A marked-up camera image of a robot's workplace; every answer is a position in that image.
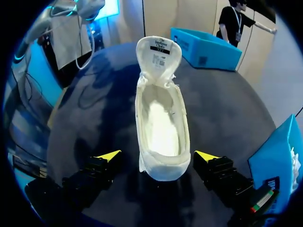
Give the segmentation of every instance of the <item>dark blue table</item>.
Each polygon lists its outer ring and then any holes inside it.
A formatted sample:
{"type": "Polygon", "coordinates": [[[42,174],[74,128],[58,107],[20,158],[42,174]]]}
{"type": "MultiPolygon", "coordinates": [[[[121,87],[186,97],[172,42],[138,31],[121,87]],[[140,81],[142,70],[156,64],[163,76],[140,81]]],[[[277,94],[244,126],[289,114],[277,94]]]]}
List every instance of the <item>dark blue table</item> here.
{"type": "MultiPolygon", "coordinates": [[[[207,191],[193,163],[177,182],[157,183],[139,174],[134,117],[139,73],[135,44],[95,54],[73,80],[55,116],[48,174],[61,185],[88,156],[120,149],[122,172],[84,214],[117,227],[226,226],[232,210],[207,191]]],[[[197,70],[184,59],[175,75],[187,108],[191,152],[226,155],[249,177],[247,159],[275,129],[258,95],[237,72],[197,70]]]]}

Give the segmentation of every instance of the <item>shoe tongue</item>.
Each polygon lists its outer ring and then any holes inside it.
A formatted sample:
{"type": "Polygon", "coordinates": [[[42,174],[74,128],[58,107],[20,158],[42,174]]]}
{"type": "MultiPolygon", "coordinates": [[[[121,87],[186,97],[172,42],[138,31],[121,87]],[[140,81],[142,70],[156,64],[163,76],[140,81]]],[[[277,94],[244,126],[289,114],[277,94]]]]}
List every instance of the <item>shoe tongue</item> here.
{"type": "Polygon", "coordinates": [[[182,59],[180,46],[159,36],[148,36],[139,40],[136,54],[141,71],[153,82],[168,80],[182,59]]]}

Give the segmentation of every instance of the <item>shoe upper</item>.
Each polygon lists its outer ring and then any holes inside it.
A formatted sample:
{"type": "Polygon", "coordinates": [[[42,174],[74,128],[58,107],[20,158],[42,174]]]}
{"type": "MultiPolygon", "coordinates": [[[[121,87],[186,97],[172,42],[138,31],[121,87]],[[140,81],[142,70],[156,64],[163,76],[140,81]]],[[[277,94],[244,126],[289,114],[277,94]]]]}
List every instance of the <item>shoe upper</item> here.
{"type": "Polygon", "coordinates": [[[181,48],[171,40],[150,36],[138,42],[136,51],[142,70],[135,101],[140,149],[139,169],[140,172],[146,171],[158,181],[177,180],[187,170],[190,162],[190,141],[185,104],[179,87],[172,81],[175,78],[174,72],[181,62],[181,48]],[[162,102],[178,132],[178,141],[176,141],[178,154],[175,156],[163,155],[150,146],[147,115],[153,99],[159,99],[162,102]]]}

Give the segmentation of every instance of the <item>yellow marker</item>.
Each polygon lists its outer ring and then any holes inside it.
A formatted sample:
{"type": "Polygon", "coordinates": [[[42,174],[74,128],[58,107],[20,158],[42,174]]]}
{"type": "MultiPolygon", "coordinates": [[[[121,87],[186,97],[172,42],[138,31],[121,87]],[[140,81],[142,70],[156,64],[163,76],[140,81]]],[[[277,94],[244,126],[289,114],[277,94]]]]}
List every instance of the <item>yellow marker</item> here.
{"type": "Polygon", "coordinates": [[[198,151],[198,150],[195,150],[195,152],[197,152],[198,155],[200,155],[206,162],[208,162],[209,160],[212,160],[214,158],[219,158],[217,156],[209,155],[207,153],[203,153],[203,152],[198,151]]]}
{"type": "Polygon", "coordinates": [[[109,162],[110,160],[112,160],[112,158],[114,156],[116,156],[116,154],[118,154],[119,152],[121,152],[121,150],[117,150],[117,151],[114,151],[114,152],[111,152],[111,153],[108,153],[108,154],[105,154],[105,155],[101,155],[101,156],[98,156],[96,158],[103,158],[103,159],[106,159],[107,162],[109,162]]]}

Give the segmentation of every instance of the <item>blue plastic bin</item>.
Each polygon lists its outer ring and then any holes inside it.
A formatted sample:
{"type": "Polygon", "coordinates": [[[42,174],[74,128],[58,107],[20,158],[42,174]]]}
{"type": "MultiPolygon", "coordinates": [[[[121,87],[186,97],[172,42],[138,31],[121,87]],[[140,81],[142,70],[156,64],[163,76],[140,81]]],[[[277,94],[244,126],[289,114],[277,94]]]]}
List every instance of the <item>blue plastic bin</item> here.
{"type": "MultiPolygon", "coordinates": [[[[291,149],[299,155],[303,164],[303,142],[298,123],[291,115],[277,128],[263,146],[249,159],[255,188],[268,183],[280,191],[277,200],[269,209],[270,213],[280,213],[287,206],[294,180],[291,149]]],[[[303,166],[299,169],[298,184],[302,181],[303,166]]]]}
{"type": "Polygon", "coordinates": [[[238,65],[242,51],[212,34],[175,27],[170,34],[195,68],[235,70],[238,65]]]}

